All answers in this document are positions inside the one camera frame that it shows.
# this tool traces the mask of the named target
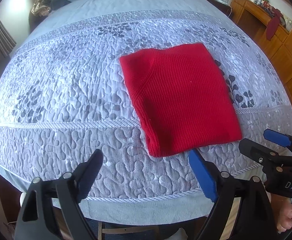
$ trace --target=bed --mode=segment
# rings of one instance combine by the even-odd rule
[[[31,33],[0,79],[0,174],[26,191],[35,177],[58,178],[100,148],[104,164],[81,203],[86,217],[151,225],[207,215],[212,202],[187,152],[148,155],[119,65],[142,48],[195,42],[222,70],[243,136],[284,154],[262,136],[267,128],[292,134],[284,87],[259,47],[209,2],[77,0]],[[199,151],[221,171],[265,180],[238,143]]]

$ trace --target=floral pattern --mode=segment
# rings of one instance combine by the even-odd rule
[[[248,44],[248,42],[246,41],[246,38],[245,38],[244,35],[239,34],[239,33],[237,33],[237,32],[234,32],[234,31],[232,31],[232,30],[228,30],[228,29],[226,29],[226,28],[221,28],[221,29],[222,29],[227,35],[239,39],[242,43],[244,43],[244,44],[246,44],[248,47],[250,47],[249,44]]]
[[[270,90],[271,93],[271,101],[276,102],[276,105],[282,105],[282,98],[279,91]]]
[[[170,42],[164,42],[162,45],[153,43],[147,37],[141,37],[136,40],[127,39],[125,42],[125,47],[118,49],[115,53],[110,54],[110,59],[115,59],[118,56],[125,56],[130,53],[135,52],[139,49],[155,48],[155,49],[167,49],[170,48],[172,44]]]
[[[138,22],[130,22],[130,23],[120,23],[110,26],[102,26],[98,27],[98,35],[112,34],[114,37],[123,38],[125,36],[125,31],[131,31],[131,25],[137,24]]]
[[[219,33],[217,35],[215,29],[205,24],[199,24],[198,27],[191,26],[190,28],[186,28],[185,31],[194,36],[203,37],[207,41],[208,45],[216,45],[217,47],[223,48],[224,50],[227,50],[224,44],[231,44],[231,41],[223,33]]]
[[[38,105],[38,99],[43,91],[36,90],[39,81],[30,86],[29,91],[22,96],[18,96],[18,103],[15,105],[12,115],[19,116],[17,122],[23,122],[25,119],[27,123],[37,123],[42,117],[43,106]]]
[[[270,64],[270,62],[266,62],[264,57],[262,57],[259,53],[256,53],[257,56],[257,61],[258,63],[264,68],[266,69],[267,73],[274,77],[277,84],[280,84],[280,79],[275,71],[275,69],[273,68],[273,66]]]
[[[215,63],[218,67],[221,66],[221,63],[218,60],[215,60]],[[228,87],[228,92],[230,96],[230,100],[232,104],[236,104],[237,107],[241,108],[247,108],[247,107],[253,107],[255,105],[255,102],[253,100],[253,95],[250,90],[245,91],[243,93],[243,96],[239,92],[239,87],[237,84],[235,84],[235,76],[228,75],[228,78],[225,78],[226,84]]]

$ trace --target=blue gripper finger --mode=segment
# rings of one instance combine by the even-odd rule
[[[188,160],[205,197],[215,203],[218,199],[216,181],[205,166],[205,160],[196,149],[190,150]]]
[[[270,130],[270,129],[266,129],[264,131],[264,138],[282,147],[291,146],[291,141],[287,135]]]

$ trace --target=red sweater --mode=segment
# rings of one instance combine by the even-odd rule
[[[203,44],[142,49],[120,63],[150,155],[242,139],[225,80]]]

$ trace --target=red cloth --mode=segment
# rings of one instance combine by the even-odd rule
[[[225,80],[203,44],[142,49],[120,63],[150,155],[242,139]]]
[[[275,13],[275,17],[268,22],[266,29],[266,38],[269,41],[271,41],[271,38],[275,35],[277,31],[277,28],[280,24],[280,17],[284,17],[278,9],[272,8],[272,11]]]

